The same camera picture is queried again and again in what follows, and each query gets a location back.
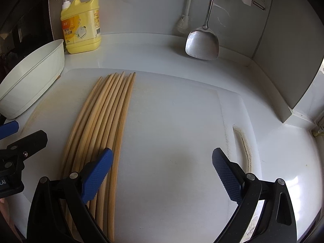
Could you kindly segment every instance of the white cutting board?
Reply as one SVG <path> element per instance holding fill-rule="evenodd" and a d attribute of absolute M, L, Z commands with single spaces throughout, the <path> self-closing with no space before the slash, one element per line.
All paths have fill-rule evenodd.
<path fill-rule="evenodd" d="M 23 193 L 28 200 L 42 176 L 59 177 L 61 154 L 82 104 L 98 77 L 114 72 L 121 71 L 67 72 L 42 97 L 20 136 L 15 136 L 40 129 L 48 135 L 46 148 L 25 161 Z M 137 72 L 119 163 L 116 242 L 213 242 L 236 208 L 212 165 L 213 150 L 220 147 L 246 168 L 233 127 L 244 133 L 251 172 L 261 178 L 252 125 L 238 94 Z"/>

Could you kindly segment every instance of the blue object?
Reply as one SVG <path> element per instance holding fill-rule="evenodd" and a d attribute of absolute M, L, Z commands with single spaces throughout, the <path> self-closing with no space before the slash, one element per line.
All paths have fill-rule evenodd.
<path fill-rule="evenodd" d="M 213 151 L 212 160 L 229 198 L 240 205 L 243 200 L 241 195 L 243 180 L 239 180 L 238 174 L 235 175 L 237 170 L 234 166 L 235 163 L 230 162 L 220 148 Z"/>
<path fill-rule="evenodd" d="M 88 201 L 94 199 L 99 187 L 112 166 L 113 153 L 109 148 L 105 148 L 99 156 L 96 165 L 92 168 L 91 172 L 87 175 L 82 183 L 81 199 L 86 204 Z"/>
<path fill-rule="evenodd" d="M 13 120 L 0 126 L 0 140 L 16 133 L 19 130 L 19 124 Z"/>

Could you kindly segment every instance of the tiled wall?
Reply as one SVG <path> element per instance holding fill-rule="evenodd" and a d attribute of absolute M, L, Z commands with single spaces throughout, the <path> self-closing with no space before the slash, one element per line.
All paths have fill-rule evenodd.
<path fill-rule="evenodd" d="M 192 28 L 203 25 L 209 0 L 192 0 Z M 241 0 L 214 0 L 209 26 L 220 45 L 251 57 L 268 16 L 267 9 L 243 4 Z M 109 33 L 158 33 L 181 35 L 175 25 L 183 14 L 185 0 L 99 0 L 100 29 Z"/>

